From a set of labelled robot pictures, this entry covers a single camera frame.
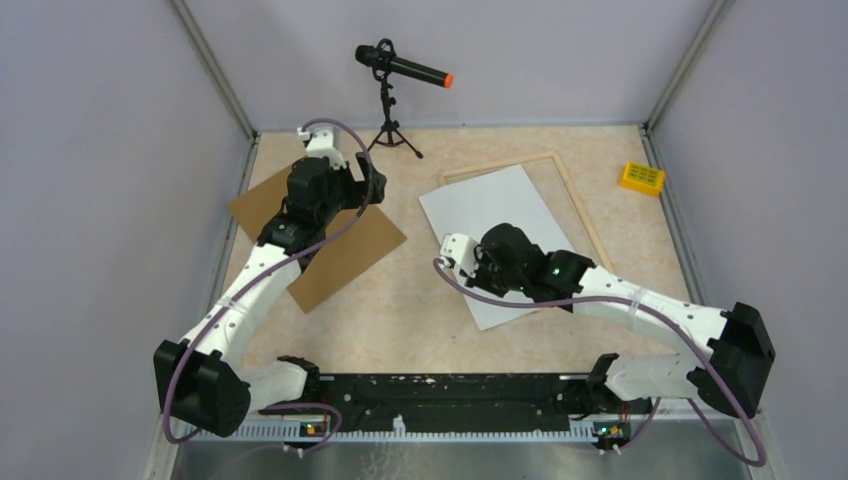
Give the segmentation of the light wooden picture frame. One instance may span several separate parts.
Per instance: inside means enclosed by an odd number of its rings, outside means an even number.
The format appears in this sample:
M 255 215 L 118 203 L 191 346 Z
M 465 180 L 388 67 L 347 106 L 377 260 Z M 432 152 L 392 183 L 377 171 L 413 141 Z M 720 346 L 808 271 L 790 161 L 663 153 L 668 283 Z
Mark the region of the light wooden picture frame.
M 556 169 L 560 179 L 560 183 L 569 197 L 569 202 L 574 209 L 585 235 L 588 238 L 590 245 L 597 254 L 598 262 L 609 271 L 614 270 L 614 264 L 609 257 L 609 254 L 603 245 L 597 228 L 592 221 L 591 215 L 583 202 L 578 188 L 568 171 L 564 161 L 557 151 L 544 151 L 542 153 L 524 155 L 504 160 L 465 166 L 455 169 L 443 170 L 437 174 L 438 184 L 446 186 L 462 180 L 467 180 L 476 176 L 492 173 L 497 170 L 512 167 L 515 165 L 529 165 L 534 163 L 551 163 Z

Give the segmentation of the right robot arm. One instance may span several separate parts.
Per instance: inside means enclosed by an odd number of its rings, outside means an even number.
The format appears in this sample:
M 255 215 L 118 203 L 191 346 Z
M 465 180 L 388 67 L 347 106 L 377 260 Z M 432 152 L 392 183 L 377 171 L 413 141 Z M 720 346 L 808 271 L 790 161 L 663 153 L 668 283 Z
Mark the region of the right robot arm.
M 589 404 L 612 412 L 625 400 L 699 398 L 736 418 L 753 418 L 775 360 L 760 312 L 738 302 L 730 310 L 677 300 L 614 275 L 569 250 L 544 252 L 508 223 L 470 241 L 458 259 L 465 284 L 535 304 L 569 300 L 567 310 L 617 323 L 673 349 L 632 358 L 604 355 L 586 385 Z

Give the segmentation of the printed photo sheet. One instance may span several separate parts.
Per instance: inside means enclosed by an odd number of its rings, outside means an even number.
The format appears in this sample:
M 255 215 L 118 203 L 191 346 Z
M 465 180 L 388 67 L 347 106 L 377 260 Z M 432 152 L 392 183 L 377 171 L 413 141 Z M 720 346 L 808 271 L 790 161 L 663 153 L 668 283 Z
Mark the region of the printed photo sheet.
M 440 249 L 446 235 L 463 234 L 482 243 L 483 235 L 491 228 L 509 223 L 521 229 L 545 253 L 576 251 L 520 165 L 439 187 L 419 196 L 419 201 Z M 480 331 L 538 310 L 491 305 L 448 286 L 465 301 Z

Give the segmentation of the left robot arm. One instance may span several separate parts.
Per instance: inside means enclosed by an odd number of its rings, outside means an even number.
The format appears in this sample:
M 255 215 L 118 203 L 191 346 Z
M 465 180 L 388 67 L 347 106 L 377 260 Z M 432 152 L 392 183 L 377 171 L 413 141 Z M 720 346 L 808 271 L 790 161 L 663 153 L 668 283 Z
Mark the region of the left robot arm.
M 173 418 L 220 437 L 232 435 L 251 413 L 285 402 L 297 413 L 319 404 L 316 367 L 286 357 L 264 367 L 238 372 L 251 337 L 271 306 L 308 268 L 314 256 L 342 235 L 326 233 L 336 216 L 351 210 L 360 218 L 382 202 L 386 178 L 370 155 L 355 156 L 363 177 L 348 163 L 328 157 L 296 161 L 287 177 L 280 210 L 258 235 L 239 276 L 206 316 L 178 341 L 163 341 L 153 357 L 166 438 L 178 442 Z

